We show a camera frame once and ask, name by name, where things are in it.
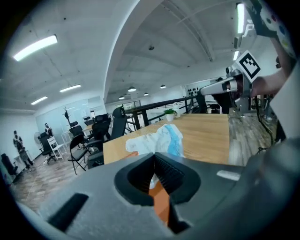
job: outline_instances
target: fluorescent light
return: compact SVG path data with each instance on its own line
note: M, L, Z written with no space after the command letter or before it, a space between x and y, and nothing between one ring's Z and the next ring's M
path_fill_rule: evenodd
M24 49L22 49L20 52L18 52L15 56L14 59L17 61L21 61L23 58L27 57L28 55L36 52L37 50L40 50L44 47L47 47L49 45L57 43L57 38L55 35L52 35L50 37L46 37L42 40L39 40Z
M245 7L244 4L238 4L238 33L243 33L244 31L244 20L245 20Z
M73 87L69 87L69 88L62 89L62 90L60 90L60 92L69 91L69 90L71 90L71 89L79 88L79 87L81 87L81 85L75 85L75 86L73 86Z
M39 103L39 102L41 102L41 101L43 101L43 100L45 100L45 99L47 99L48 97L42 97L42 98L40 98L40 99L38 99L37 101L34 101L33 103L31 103L31 105L35 105L35 104L37 104L37 103Z
M130 88L128 89L128 92L134 92L134 91L136 91L136 88L135 88L135 87L130 87Z
M234 52L233 61L236 61L238 59L239 51Z

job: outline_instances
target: ceiling light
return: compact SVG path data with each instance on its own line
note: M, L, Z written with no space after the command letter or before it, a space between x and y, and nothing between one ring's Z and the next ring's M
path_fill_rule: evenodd
M128 89L128 92L134 92L134 91L136 91L136 88L135 88L135 87L130 87L130 88Z
M245 20L245 7L244 4L240 3L237 6L238 8L238 33L243 33L244 31L244 20Z
M239 51L235 51L233 56L233 61L236 61L238 59Z
M39 102L41 102L41 101L43 101L43 100L45 100L45 99L47 99L48 97L42 97L42 98L40 98L40 99L38 99L37 101L34 101L33 103L31 103L31 105L35 105L35 104L37 104L37 103L39 103Z
M46 38L39 40L39 41L25 47L24 49L22 49L20 52L18 52L14 56L14 59L16 59L17 61L21 61L23 58L36 52L37 50L47 47L49 45L55 44L55 43L57 43L57 38L55 35L46 37Z
M71 90L71 89L74 89L74 88L79 88L79 87L81 87L81 85L80 85L80 84L79 84L79 85L75 85L75 86L73 86L73 87L69 87L69 88L62 89L62 90L60 90L60 92L69 91L69 90Z

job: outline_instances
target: fan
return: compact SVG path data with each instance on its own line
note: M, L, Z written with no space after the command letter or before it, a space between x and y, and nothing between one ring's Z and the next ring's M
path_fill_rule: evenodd
M41 134L39 132L35 132L34 141L36 142L36 144L41 145L43 147L40 138L41 138Z

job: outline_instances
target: cable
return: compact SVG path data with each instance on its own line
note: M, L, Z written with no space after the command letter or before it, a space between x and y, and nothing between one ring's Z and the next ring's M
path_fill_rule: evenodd
M273 134L272 134L271 130L269 128L267 128L267 126L262 121L262 117L259 114L257 97L254 98L254 101L255 101L255 105L256 105L256 114L257 114L257 117L258 117L258 121L261 123L261 125L266 130L266 132L270 135L270 137L271 137L271 146L272 146L274 144Z

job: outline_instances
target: tiled floor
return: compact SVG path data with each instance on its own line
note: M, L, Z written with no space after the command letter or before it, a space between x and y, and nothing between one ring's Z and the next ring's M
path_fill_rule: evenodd
M270 121L268 125L275 136L276 122ZM270 145L270 136L258 122L255 114L241 118L238 113L231 111L229 133L229 164L246 165L248 158L258 151L258 147ZM72 162L68 162L68 158L69 156L64 155L63 160L56 162L51 160L47 165L44 163L45 157L40 156L35 161L36 169L32 172L24 172L20 179L11 185L16 200L37 211L40 203L51 192L62 188L84 172L78 167L76 170L78 175L75 175Z
M77 175L75 175L72 162L67 160L69 155L63 155L63 157L56 162L50 160L47 164L44 162L45 157L39 156L34 163L35 169L33 168L32 172L24 171L20 179L11 185L10 189L16 200L37 211L40 203L51 192L60 189L84 172L81 167L78 167Z

